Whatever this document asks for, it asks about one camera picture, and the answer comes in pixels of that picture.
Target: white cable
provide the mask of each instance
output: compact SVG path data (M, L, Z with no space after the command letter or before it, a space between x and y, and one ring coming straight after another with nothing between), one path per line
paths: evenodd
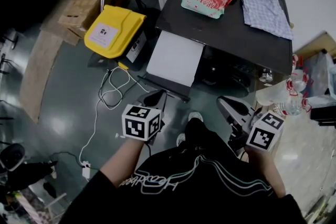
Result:
M128 81L127 81L126 83L124 83L123 85L117 87L117 88L116 88L116 87L112 84L112 82L111 82L111 76L112 76L113 72L114 72L116 69L121 69L121 70L125 71L125 72L127 73L127 75L128 75ZM103 84L104 84L105 77L106 77L107 75L108 75L108 72L105 73L105 75L104 75L104 77L103 77L103 80L101 81L100 88L102 88L102 86L103 86ZM102 101L102 102L104 103L105 107L106 107L108 110L116 109L116 108L119 106L119 104L121 103L122 98L123 98L122 93L121 93L121 91L119 91L119 89L120 89L121 87L127 85L127 84L130 82L131 79L134 80L134 81L141 87L141 89L143 89L145 92L149 92L149 91L146 90L144 87L142 87L142 86L141 86L135 79L133 79L133 77L128 73L127 70L125 70L125 69L123 69L123 68L121 68L121 67L115 67L115 68L113 68L113 69L111 70L110 77L109 77L108 80L109 80L110 85L111 85L112 87L114 87L114 90L106 91L106 92L104 92L103 94L101 94L100 91L99 91L99 100L98 100L98 102L97 102L97 104L96 104L96 117L94 118L94 120L95 120L95 121L94 121L94 122L95 122L94 124L95 124L95 125L94 125L94 128L93 128L93 134L91 135L91 137L90 137L89 141L86 143L86 145L85 145L84 147L82 147L82 149L81 149L81 151L80 151L80 153L79 153L79 157L78 157L78 159L79 159L79 163L80 163L81 165L84 165L84 164L82 163L82 161L81 161L81 156L82 156L83 150L84 150L84 148L86 148L86 147L90 144L92 138L93 138L94 135L96 134L97 118L98 118L98 104L99 104L99 102ZM106 102L105 102L105 100L104 100L103 97L104 97L104 95L107 94L108 92L114 92L114 91L117 91L117 92L120 94L120 97L121 97L121 98L120 98L120 101L119 101L114 107L109 108L109 107L107 106L107 104L106 104Z

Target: yellow box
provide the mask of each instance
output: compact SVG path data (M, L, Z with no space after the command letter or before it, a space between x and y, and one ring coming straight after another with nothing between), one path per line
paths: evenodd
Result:
M121 56L146 16L121 7L105 5L85 34L85 45L106 58Z

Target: label sticker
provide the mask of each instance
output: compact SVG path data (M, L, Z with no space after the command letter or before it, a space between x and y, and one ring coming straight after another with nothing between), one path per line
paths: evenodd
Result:
M131 61L134 62L137 56L139 55L140 51L143 48L143 45L145 45L147 39L145 36L145 33L142 32L137 41L133 44L130 51L127 53L126 57Z
M92 41L103 48L108 48L118 31L118 29L112 26L98 23L90 34L89 41Z

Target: folded cloth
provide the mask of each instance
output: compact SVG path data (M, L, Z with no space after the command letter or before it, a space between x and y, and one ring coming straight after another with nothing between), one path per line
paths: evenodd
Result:
M294 39L279 0L243 0L245 24L275 36Z

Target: gray floor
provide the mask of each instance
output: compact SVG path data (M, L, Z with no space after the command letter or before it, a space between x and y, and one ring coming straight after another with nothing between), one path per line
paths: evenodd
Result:
M15 64L6 67L10 74L2 77L0 99L6 101L1 104L2 113L15 119L3 125L2 138L22 143L30 162L47 161L52 153L60 151L69 151L78 156L93 133L94 109L105 71L87 67L92 51L85 47L83 41L76 47L63 43L45 89L39 124L34 124L20 108L18 93L38 33L39 26L35 26L23 35L20 34L16 48L7 53L7 58ZM126 79L124 72L118 70L112 81L115 85L121 85ZM116 152L124 142L124 139L116 138L117 133L122 134L121 113L127 104L143 93L140 87L133 87L121 105L113 111L99 105L97 133L84 150L82 160L88 160L92 167L100 168ZM152 154L175 147L176 138L184 129L188 113L194 110L202 113L210 130L217 132L225 141L228 139L230 127L216 107L217 96L192 89L190 97L191 101L187 104L168 97L163 119L166 126L157 136ZM118 94L111 93L107 100L114 102L118 98ZM254 95L250 94L245 99L252 102L253 98ZM144 147L139 164L147 157L148 149ZM75 158L61 154L54 159L59 160L57 179L47 180L56 187L59 194L66 192L71 201L87 182L82 177L82 170Z

